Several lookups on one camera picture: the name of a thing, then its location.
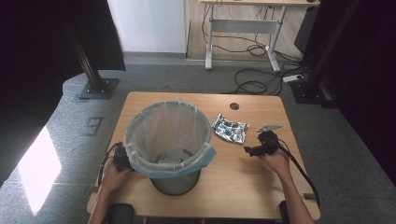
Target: black curtain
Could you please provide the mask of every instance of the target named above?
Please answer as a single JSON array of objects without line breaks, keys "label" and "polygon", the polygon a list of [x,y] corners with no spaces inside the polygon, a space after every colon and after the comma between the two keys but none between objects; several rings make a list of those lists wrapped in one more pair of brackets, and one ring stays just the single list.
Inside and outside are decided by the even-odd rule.
[{"label": "black curtain", "polygon": [[60,6],[96,68],[125,70],[106,0],[1,1],[0,185],[49,120],[63,83],[84,72]]},{"label": "black curtain", "polygon": [[[348,11],[350,20],[344,24],[325,63],[318,67],[322,46],[328,44],[326,36],[331,36],[346,17],[344,4],[353,1],[358,4]],[[320,7],[306,57],[316,54],[318,60],[311,64],[317,68],[314,75],[335,84],[335,102],[340,111],[396,183],[396,147],[392,139],[396,134],[396,11],[391,1],[379,4],[369,0],[334,0],[325,1]],[[320,12],[330,18],[326,20]]]}]

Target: background desk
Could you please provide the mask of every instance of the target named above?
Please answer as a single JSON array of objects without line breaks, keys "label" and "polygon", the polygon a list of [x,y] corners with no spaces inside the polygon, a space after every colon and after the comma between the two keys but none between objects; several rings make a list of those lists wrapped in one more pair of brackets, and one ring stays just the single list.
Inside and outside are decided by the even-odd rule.
[{"label": "background desk", "polygon": [[[280,72],[274,54],[274,48],[285,18],[287,7],[318,7],[319,1],[308,3],[306,0],[200,0],[201,3],[209,4],[209,39],[206,45],[205,69],[212,69],[212,33],[248,33],[272,35],[271,42],[265,48],[268,58],[275,72]],[[239,21],[214,19],[214,6],[216,5],[240,5],[240,6],[273,6],[282,7],[277,21]]]},{"label": "background desk", "polygon": [[[244,146],[259,144],[256,130],[263,125],[282,124],[283,128],[276,133],[304,168],[283,104],[275,96],[131,92],[110,145],[123,141],[128,124],[139,111],[148,105],[170,100],[191,102],[210,122],[222,113],[228,120],[248,123]],[[240,108],[232,110],[231,103],[239,104]],[[278,205],[284,200],[284,194],[276,174],[263,161],[250,158],[242,146],[222,141],[214,133],[212,136],[218,154],[202,170],[192,191],[181,196],[167,196],[156,190],[147,177],[134,172],[115,194],[113,203],[130,203],[137,215],[145,217],[280,218]],[[295,166],[291,164],[290,168],[300,194],[312,193]],[[94,193],[88,203],[89,212],[93,209],[95,196]],[[316,202],[304,200],[304,203],[312,217],[318,219],[320,213]]]}]

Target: crumpled foil packet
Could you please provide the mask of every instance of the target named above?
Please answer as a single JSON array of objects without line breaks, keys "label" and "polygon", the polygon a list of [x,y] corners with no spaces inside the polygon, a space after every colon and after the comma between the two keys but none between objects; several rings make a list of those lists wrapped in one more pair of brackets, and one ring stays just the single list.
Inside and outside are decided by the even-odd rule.
[{"label": "crumpled foil packet", "polygon": [[213,121],[212,128],[215,134],[226,141],[243,144],[248,124],[228,121],[221,113]]}]

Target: mesh waste bin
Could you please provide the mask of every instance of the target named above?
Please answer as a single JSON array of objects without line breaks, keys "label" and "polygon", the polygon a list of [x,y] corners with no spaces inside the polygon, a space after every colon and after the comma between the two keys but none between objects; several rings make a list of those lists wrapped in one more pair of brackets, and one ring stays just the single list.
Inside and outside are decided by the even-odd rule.
[{"label": "mesh waste bin", "polygon": [[180,101],[159,102],[140,111],[124,143],[131,166],[168,195],[190,191],[216,155],[204,113]]}]

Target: white metal table leg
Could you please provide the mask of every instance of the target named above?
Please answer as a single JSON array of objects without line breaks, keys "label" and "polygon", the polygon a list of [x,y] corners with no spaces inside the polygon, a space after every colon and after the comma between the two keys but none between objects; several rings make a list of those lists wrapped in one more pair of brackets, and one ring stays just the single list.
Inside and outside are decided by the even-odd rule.
[{"label": "white metal table leg", "polygon": [[271,65],[273,66],[274,72],[276,73],[280,72],[280,68],[276,61],[274,48],[276,45],[277,38],[279,37],[280,28],[282,28],[283,19],[285,18],[285,14],[286,14],[286,9],[287,7],[282,7],[282,10],[280,11],[279,19],[277,20],[274,36],[271,38],[270,45],[268,47],[265,47],[265,49],[267,50],[268,58],[271,62]]},{"label": "white metal table leg", "polygon": [[210,5],[210,17],[209,17],[209,40],[206,44],[206,57],[205,57],[205,69],[212,70],[212,30],[213,30],[213,7]]}]

